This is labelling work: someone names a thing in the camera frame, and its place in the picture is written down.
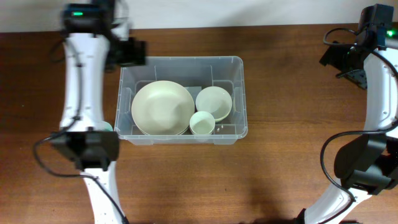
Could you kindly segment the cream white bowl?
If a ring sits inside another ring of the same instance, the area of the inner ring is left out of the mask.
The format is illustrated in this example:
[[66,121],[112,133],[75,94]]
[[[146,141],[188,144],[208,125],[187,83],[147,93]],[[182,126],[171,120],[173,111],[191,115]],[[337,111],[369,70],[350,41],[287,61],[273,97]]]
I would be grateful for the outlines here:
[[195,104],[183,86],[156,81],[142,87],[131,104],[136,126],[146,135],[179,135],[189,126]]

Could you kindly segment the mint green plastic cup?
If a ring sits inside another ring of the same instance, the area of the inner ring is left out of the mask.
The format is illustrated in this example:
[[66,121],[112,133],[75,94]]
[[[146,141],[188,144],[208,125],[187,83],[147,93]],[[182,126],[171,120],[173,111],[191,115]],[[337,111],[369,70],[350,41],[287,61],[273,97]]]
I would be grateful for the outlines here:
[[108,122],[103,121],[101,123],[101,130],[102,131],[113,131],[113,127]]

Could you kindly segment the small white bowl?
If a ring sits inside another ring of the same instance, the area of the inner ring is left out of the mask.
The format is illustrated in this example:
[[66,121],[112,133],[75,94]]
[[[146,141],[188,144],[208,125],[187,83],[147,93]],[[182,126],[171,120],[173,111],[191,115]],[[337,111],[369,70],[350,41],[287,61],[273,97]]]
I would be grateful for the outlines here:
[[210,113],[216,122],[225,119],[232,109],[232,97],[224,89],[218,86],[209,86],[203,89],[196,97],[197,111]]

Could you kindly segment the cream plastic cup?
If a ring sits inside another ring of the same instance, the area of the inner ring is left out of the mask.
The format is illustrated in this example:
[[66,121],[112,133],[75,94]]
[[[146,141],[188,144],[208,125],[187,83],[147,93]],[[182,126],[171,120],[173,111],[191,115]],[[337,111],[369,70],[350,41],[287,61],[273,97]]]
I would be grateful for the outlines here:
[[215,119],[209,112],[198,111],[190,118],[189,126],[194,135],[209,135],[214,131]]

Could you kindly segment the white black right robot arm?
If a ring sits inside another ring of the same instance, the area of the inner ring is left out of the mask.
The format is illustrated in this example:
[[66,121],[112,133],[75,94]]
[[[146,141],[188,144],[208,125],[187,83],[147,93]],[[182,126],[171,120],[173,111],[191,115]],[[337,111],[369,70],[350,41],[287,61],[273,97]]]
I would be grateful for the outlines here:
[[[365,49],[354,45],[367,81],[367,112],[364,130],[329,137],[320,152],[320,165],[330,185],[294,223],[340,223],[361,202],[397,185],[397,48]],[[336,154],[335,176],[327,172],[324,155],[333,140],[355,135]]]

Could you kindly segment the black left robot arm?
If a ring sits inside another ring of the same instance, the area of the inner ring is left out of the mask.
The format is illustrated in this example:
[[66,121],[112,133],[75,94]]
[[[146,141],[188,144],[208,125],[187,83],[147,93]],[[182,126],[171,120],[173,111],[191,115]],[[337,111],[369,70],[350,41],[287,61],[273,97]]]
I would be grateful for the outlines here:
[[67,32],[65,103],[51,144],[83,179],[95,223],[128,223],[116,183],[119,136],[104,120],[103,77],[111,39],[93,31]]

